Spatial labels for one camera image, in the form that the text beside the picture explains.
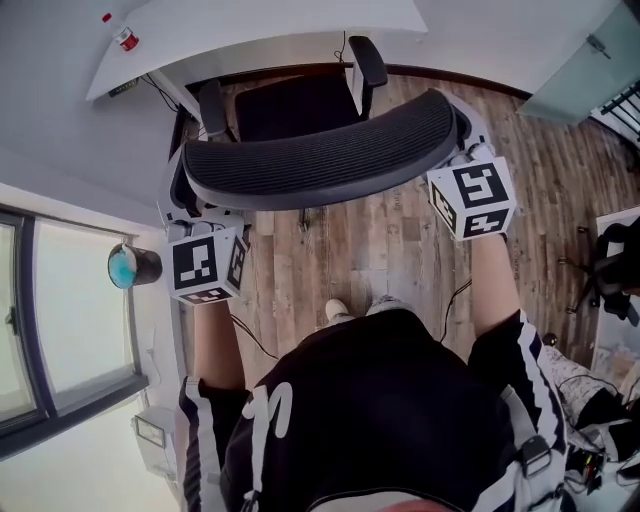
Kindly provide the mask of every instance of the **black chair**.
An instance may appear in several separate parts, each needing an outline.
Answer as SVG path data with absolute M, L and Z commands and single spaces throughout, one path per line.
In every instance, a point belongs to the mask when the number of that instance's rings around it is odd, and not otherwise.
M 364 74 L 372 76 L 369 71 Z M 224 216 L 237 217 L 245 210 L 300 210 L 349 201 L 420 176 L 426 178 L 430 169 L 467 155 L 479 144 L 490 144 L 481 116 L 460 98 L 435 89 L 364 120 L 371 104 L 370 89 L 382 79 L 367 82 L 371 87 L 363 92 L 364 111 L 357 120 L 352 115 L 351 124 L 237 144 L 214 138 L 229 127 L 219 83 L 206 84 L 199 99 L 210 140 L 188 140 L 171 157 L 161 186 L 166 197 L 163 193 L 158 201 L 164 222 L 189 224 L 203 217 L 211 222 L 221 215 L 219 222 L 223 223 Z M 346 91 L 346 85 L 340 83 L 340 89 Z M 349 98 L 346 104 L 349 107 L 343 113 L 353 113 L 353 100 Z M 278 119 L 274 114 L 269 122 L 277 124 Z
M 335 130 L 369 119 L 373 90 L 387 83 L 378 50 L 366 37 L 353 36 L 349 45 L 362 72 L 362 113 L 354 103 L 343 71 L 290 78 L 236 96 L 235 114 L 241 142 L 289 139 Z M 211 80 L 199 92 L 202 120 L 209 137 L 225 133 L 237 142 L 227 125 L 220 84 Z M 307 229 L 306 210 L 300 227 Z
M 571 265 L 587 276 L 580 296 L 574 306 L 566 311 L 574 314 L 590 295 L 590 305 L 600 307 L 604 300 L 604 310 L 617 315 L 620 320 L 629 319 L 637 326 L 638 312 L 631 304 L 631 295 L 640 294 L 640 218 L 631 226 L 613 224 L 598 237 L 595 245 L 591 241 L 589 229 L 578 227 L 578 233 L 585 235 L 589 244 L 589 262 L 579 264 L 570 258 L 558 258 L 558 263 Z M 623 251 L 607 256 L 610 243 L 624 244 Z

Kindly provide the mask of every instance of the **cable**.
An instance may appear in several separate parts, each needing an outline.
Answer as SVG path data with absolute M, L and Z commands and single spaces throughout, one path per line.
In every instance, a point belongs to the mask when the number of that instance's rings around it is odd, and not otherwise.
M 631 480 L 630 478 L 628 478 L 627 480 L 631 481 L 630 484 L 620 483 L 620 477 L 625 478 L 620 474 L 620 471 L 627 469 L 629 467 L 629 464 L 631 463 L 631 461 L 633 461 L 635 456 L 638 454 L 638 451 L 640 450 L 636 450 L 635 452 L 633 452 L 633 454 L 625 461 L 625 463 L 616 470 L 616 484 L 618 484 L 620 487 L 632 487 L 634 485 L 638 485 L 638 482 L 640 482 L 640 480 L 637 478 L 635 480 Z
M 160 89 L 160 87 L 158 87 L 158 85 L 153 81 L 153 78 L 151 78 L 151 76 L 149 76 L 147 74 L 148 80 L 145 79 L 144 76 L 141 76 L 140 79 L 145 83 L 145 84 L 149 84 L 151 87 L 154 87 L 155 89 L 158 90 L 158 92 L 160 93 L 160 97 L 164 100 L 165 104 L 167 105 L 167 107 L 169 107 L 169 110 L 173 111 L 173 112 L 178 112 L 178 107 L 179 105 L 173 101 L 173 99 L 171 98 L 171 96 L 169 96 L 169 94 L 167 94 L 165 91 L 163 91 L 162 89 Z
M 267 350 L 260 344 L 257 338 L 253 335 L 253 333 L 251 332 L 251 329 L 249 329 L 249 327 L 247 327 L 247 325 L 242 320 L 240 320 L 235 315 L 231 315 L 231 320 L 233 320 L 233 323 L 236 324 L 240 329 L 242 329 L 254 341 L 254 343 L 265 355 L 269 356 L 271 359 L 275 359 L 276 361 L 278 361 L 278 358 L 276 356 L 267 352 Z
M 613 389 L 615 389 L 616 395 L 620 394 L 620 392 L 618 391 L 618 388 L 615 387 L 613 384 L 611 384 L 611 382 L 608 382 L 608 381 L 606 381 L 604 379 L 599 379 L 598 377 L 594 377 L 593 375 L 589 375 L 588 373 L 581 373 L 580 375 L 573 375 L 572 377 L 569 377 L 568 379 L 564 379 L 560 384 L 558 384 L 558 386 L 557 386 L 558 390 L 560 390 L 560 388 L 562 387 L 562 385 L 565 382 L 568 382 L 568 381 L 573 380 L 573 379 L 577 379 L 578 377 L 587 377 L 588 379 L 597 380 L 598 382 L 602 382 L 602 383 L 606 384 L 607 386 L 611 386 Z
M 568 476 L 565 475 L 564 481 L 569 486 L 569 488 L 573 491 L 574 494 L 582 494 L 584 491 L 587 490 L 587 486 L 584 484 L 584 482 L 580 482 L 579 480 L 576 480 L 575 478 L 571 478 L 571 477 L 568 477 Z M 569 484 L 569 482 L 573 482 L 574 484 L 581 485 L 582 489 L 577 490 L 573 485 Z
M 160 95 L 163 98 L 166 98 L 166 100 L 169 100 L 173 104 L 173 107 L 177 111 L 180 108 L 180 105 L 178 103 L 176 103 L 175 101 L 173 101 L 173 98 L 171 96 L 169 96 L 169 93 L 167 93 L 166 91 L 164 91 L 163 89 L 160 88 L 160 86 L 156 83 L 156 81 L 153 79 L 153 77 L 149 73 L 147 73 L 147 78 L 151 81 L 151 85 L 153 85 L 153 87 L 158 89 L 158 92 L 160 93 Z
M 461 294 L 463 291 L 469 288 L 469 286 L 471 286 L 471 279 L 469 279 L 465 284 L 463 284 L 460 288 L 458 288 L 455 292 L 453 292 L 453 295 L 451 296 L 451 300 L 449 300 L 449 305 L 447 306 L 447 312 L 444 314 L 444 328 L 442 329 L 443 333 L 438 343 L 442 343 L 445 337 L 447 336 L 447 320 L 449 318 L 449 311 L 451 310 L 451 306 L 453 306 L 453 301 L 459 294 Z
M 638 377 L 636 381 L 633 383 L 633 386 L 629 388 L 629 400 L 627 400 L 627 403 L 624 404 L 625 407 L 627 407 L 631 402 L 633 402 L 633 399 L 631 398 L 631 396 L 633 395 L 633 390 L 635 389 L 635 387 L 638 385 L 639 382 L 640 382 L 640 377 Z
M 338 59 L 338 62 L 340 62 L 340 64 L 344 63 L 344 60 L 342 60 L 342 54 L 344 53 L 344 47 L 347 44 L 347 32 L 346 31 L 342 31 L 342 50 L 336 50 L 335 52 L 333 52 L 333 56 Z

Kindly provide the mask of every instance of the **chair seat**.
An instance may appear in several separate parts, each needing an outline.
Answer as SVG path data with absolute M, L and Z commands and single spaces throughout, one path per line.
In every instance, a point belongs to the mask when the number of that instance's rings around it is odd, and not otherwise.
M 342 73 L 290 78 L 236 96 L 242 142 L 288 139 L 348 126 L 358 111 Z

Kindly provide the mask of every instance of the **wall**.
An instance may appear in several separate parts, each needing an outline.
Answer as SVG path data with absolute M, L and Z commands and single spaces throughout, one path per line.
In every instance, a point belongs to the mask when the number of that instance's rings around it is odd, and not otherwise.
M 175 114 L 146 84 L 84 101 L 109 43 L 101 21 L 143 0 L 5 0 L 0 5 L 0 181 L 159 225 L 158 180 Z
M 429 32 L 372 33 L 385 62 L 443 69 L 535 92 L 617 0 L 415 0 Z M 183 83 L 253 69 L 331 62 L 341 33 L 286 36 L 169 66 Z M 347 52 L 345 59 L 350 60 Z
M 131 418 L 137 402 L 111 409 L 0 462 L 4 512 L 177 512 L 167 483 L 144 467 Z

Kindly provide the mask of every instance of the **white desk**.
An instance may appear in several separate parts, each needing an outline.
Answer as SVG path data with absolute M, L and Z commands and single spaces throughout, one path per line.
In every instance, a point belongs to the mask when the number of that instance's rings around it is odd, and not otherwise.
M 153 73 L 200 121 L 197 101 L 160 68 L 225 46 L 290 34 L 427 31 L 413 0 L 152 0 L 132 11 L 125 23 L 140 42 L 130 52 L 109 45 L 86 99 Z

